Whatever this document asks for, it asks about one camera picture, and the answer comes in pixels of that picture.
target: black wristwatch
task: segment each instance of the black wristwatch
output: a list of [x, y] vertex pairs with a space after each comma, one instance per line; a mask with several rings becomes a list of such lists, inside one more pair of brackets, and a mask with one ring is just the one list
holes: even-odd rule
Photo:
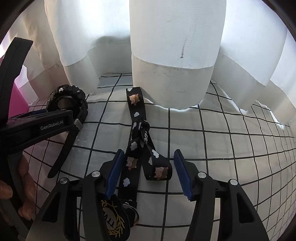
[[62, 167], [87, 117], [88, 105], [83, 90], [74, 85], [61, 85], [52, 92], [47, 100], [46, 110], [51, 112], [64, 109], [73, 111], [74, 124], [68, 133], [57, 160], [48, 173], [48, 178], [53, 178]]

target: human hand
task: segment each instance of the human hand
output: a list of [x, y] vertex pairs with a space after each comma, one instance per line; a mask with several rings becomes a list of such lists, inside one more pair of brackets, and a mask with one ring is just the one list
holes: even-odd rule
[[[24, 188], [24, 203], [23, 206], [19, 208], [18, 213], [21, 217], [24, 217], [27, 220], [35, 218], [35, 195], [36, 195], [36, 187], [33, 178], [29, 174], [29, 164], [25, 156], [19, 161], [18, 173], [22, 179], [22, 184]], [[0, 180], [0, 199], [8, 200], [12, 197], [13, 191], [12, 188], [7, 185], [5, 182]], [[0, 210], [4, 219], [8, 224], [11, 223], [9, 217]]]

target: gold laurel wreath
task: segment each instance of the gold laurel wreath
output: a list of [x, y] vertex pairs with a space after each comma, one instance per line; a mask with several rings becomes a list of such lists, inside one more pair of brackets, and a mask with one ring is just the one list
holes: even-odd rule
[[117, 235], [120, 237], [120, 234], [123, 234], [123, 229], [125, 229], [124, 227], [124, 220], [121, 216], [118, 215], [117, 211], [116, 211], [116, 207], [113, 205], [113, 201], [112, 201], [112, 205], [109, 204], [107, 201], [101, 200], [102, 201], [102, 206], [103, 207], [107, 207], [107, 206], [111, 206], [113, 207], [113, 210], [116, 212], [116, 228], [114, 230], [109, 230], [108, 229], [108, 233], [109, 235], [115, 235], [115, 238], [117, 237]]

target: white checkered cloth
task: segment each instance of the white checkered cloth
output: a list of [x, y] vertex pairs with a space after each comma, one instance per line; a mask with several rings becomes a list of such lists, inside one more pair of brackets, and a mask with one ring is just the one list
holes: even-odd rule
[[[87, 96], [89, 113], [84, 127], [55, 178], [47, 179], [47, 174], [67, 133], [24, 151], [37, 184], [37, 213], [60, 178], [83, 178], [112, 160], [117, 149], [126, 150], [131, 128], [126, 88], [132, 84], [130, 74], [100, 78], [97, 91]], [[296, 152], [290, 127], [277, 123], [259, 102], [248, 112], [240, 111], [214, 82], [209, 84], [203, 101], [187, 110], [165, 109], [148, 100], [146, 103], [149, 133], [157, 152], [169, 155], [173, 165], [173, 153], [180, 149], [186, 160], [213, 179], [237, 179], [258, 211], [269, 239], [277, 240], [296, 212]], [[45, 106], [46, 100], [36, 101], [30, 111]], [[131, 229], [128, 240], [185, 240], [195, 202], [183, 195], [174, 165], [170, 181], [147, 181], [142, 170], [138, 189], [140, 221]], [[219, 201], [216, 199], [211, 240], [217, 240]], [[78, 229], [84, 241], [82, 215], [79, 199]]]

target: black lanyard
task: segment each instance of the black lanyard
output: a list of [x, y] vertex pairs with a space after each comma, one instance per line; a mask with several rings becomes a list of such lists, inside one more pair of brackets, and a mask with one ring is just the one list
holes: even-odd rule
[[[141, 88], [126, 89], [126, 97], [132, 119], [131, 140], [126, 149], [125, 161], [121, 171], [118, 198], [136, 208], [141, 166], [146, 180], [149, 181], [170, 180], [173, 171], [169, 159], [155, 150], [149, 135], [150, 125], [146, 121], [145, 103]], [[127, 214], [132, 226], [135, 214], [128, 210]]]

